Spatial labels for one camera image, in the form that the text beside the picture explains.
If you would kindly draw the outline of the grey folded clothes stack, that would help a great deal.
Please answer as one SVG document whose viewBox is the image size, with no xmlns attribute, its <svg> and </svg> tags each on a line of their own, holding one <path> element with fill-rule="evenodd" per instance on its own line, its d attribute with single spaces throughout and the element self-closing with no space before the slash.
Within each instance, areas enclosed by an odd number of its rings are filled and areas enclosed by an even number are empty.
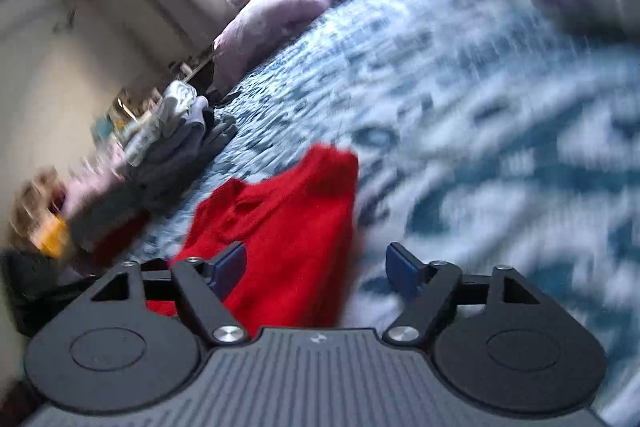
<svg viewBox="0 0 640 427">
<path fill-rule="evenodd" d="M 62 216 L 73 243 L 92 251 L 134 219 L 175 205 L 237 133 L 233 116 L 173 81 L 148 118 L 101 145 L 68 182 Z"/>
</svg>

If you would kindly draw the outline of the blue white patterned quilt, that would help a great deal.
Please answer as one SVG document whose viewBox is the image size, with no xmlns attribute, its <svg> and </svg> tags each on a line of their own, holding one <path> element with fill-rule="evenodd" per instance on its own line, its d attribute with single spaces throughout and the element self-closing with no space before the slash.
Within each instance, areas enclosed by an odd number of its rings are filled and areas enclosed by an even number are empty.
<svg viewBox="0 0 640 427">
<path fill-rule="evenodd" d="M 312 144 L 360 164 L 343 326 L 385 329 L 398 242 L 484 273 L 511 265 L 602 343 L 594 406 L 639 421 L 639 46 L 555 29 L 529 0 L 341 0 L 248 74 L 238 135 L 130 248 L 177 254 L 196 206 Z"/>
</svg>

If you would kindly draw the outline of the red knit sweater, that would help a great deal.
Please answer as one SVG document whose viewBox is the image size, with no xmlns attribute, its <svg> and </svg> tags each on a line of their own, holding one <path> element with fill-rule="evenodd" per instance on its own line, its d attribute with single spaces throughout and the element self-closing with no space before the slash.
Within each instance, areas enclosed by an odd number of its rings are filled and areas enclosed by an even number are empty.
<svg viewBox="0 0 640 427">
<path fill-rule="evenodd" d="M 224 304 L 250 335 L 262 326 L 329 327 L 346 284 L 357 179 L 357 156 L 327 145 L 262 182 L 230 179 L 198 205 L 170 261 L 210 259 L 240 242 L 246 270 Z"/>
</svg>

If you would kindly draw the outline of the pink pillow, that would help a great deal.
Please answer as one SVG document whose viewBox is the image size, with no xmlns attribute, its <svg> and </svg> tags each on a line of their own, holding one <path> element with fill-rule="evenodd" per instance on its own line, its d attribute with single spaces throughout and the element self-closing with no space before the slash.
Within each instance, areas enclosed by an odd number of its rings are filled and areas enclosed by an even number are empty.
<svg viewBox="0 0 640 427">
<path fill-rule="evenodd" d="M 213 43 L 214 88 L 230 92 L 252 67 L 303 32 L 333 0 L 250 0 Z"/>
</svg>

